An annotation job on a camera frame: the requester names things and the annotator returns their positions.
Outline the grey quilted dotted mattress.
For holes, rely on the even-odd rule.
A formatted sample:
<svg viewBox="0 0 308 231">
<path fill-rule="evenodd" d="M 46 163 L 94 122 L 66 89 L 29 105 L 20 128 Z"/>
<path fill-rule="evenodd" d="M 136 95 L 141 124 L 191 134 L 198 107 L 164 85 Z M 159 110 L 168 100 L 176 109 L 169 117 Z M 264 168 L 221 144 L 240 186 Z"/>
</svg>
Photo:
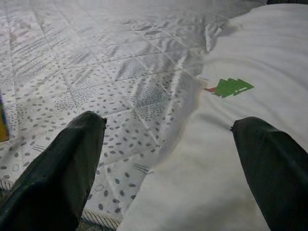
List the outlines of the grey quilted dotted mattress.
<svg viewBox="0 0 308 231">
<path fill-rule="evenodd" d="M 77 115 L 108 119 L 83 218 L 115 231 L 192 111 L 221 25 L 267 0 L 0 0 L 0 192 Z"/>
</svg>

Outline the blue yellow children's book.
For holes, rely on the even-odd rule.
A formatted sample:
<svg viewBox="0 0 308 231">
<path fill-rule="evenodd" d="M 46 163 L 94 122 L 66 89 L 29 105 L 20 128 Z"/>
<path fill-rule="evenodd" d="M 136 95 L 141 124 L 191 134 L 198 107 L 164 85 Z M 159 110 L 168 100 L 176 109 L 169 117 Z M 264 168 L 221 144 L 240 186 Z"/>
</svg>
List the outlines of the blue yellow children's book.
<svg viewBox="0 0 308 231">
<path fill-rule="evenodd" d="M 0 95 L 0 142 L 5 142 L 9 140 L 9 129 L 7 125 L 6 114 L 4 110 L 4 105 Z"/>
</svg>

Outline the white pillow with tree print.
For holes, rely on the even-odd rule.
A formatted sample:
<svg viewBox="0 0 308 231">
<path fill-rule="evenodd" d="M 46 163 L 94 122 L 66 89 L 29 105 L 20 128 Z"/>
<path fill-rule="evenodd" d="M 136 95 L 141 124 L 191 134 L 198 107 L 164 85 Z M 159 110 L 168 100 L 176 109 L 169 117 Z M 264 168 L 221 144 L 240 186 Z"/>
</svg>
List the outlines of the white pillow with tree print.
<svg viewBox="0 0 308 231">
<path fill-rule="evenodd" d="M 308 153 L 308 5 L 258 7 L 227 22 L 204 58 L 198 108 L 145 177 L 117 231 L 271 231 L 231 127 L 258 117 Z"/>
</svg>

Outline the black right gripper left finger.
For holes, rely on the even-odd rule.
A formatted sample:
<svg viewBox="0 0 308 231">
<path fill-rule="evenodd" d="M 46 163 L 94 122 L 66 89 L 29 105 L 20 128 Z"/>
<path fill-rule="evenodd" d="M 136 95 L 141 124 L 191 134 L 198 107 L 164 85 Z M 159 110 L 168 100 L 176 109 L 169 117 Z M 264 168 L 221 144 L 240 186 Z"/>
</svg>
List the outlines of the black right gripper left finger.
<svg viewBox="0 0 308 231">
<path fill-rule="evenodd" d="M 0 231 L 76 231 L 99 163 L 106 118 L 75 117 L 0 203 Z"/>
</svg>

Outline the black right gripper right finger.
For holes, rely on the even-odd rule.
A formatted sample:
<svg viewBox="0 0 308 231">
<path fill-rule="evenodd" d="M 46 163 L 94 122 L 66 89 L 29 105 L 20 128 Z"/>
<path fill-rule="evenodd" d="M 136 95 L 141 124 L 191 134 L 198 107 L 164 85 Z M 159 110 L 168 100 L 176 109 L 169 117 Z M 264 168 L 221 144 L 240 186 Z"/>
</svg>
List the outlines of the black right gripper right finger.
<svg viewBox="0 0 308 231">
<path fill-rule="evenodd" d="M 308 231 L 308 153 L 258 117 L 231 127 L 249 188 L 271 231 Z"/>
</svg>

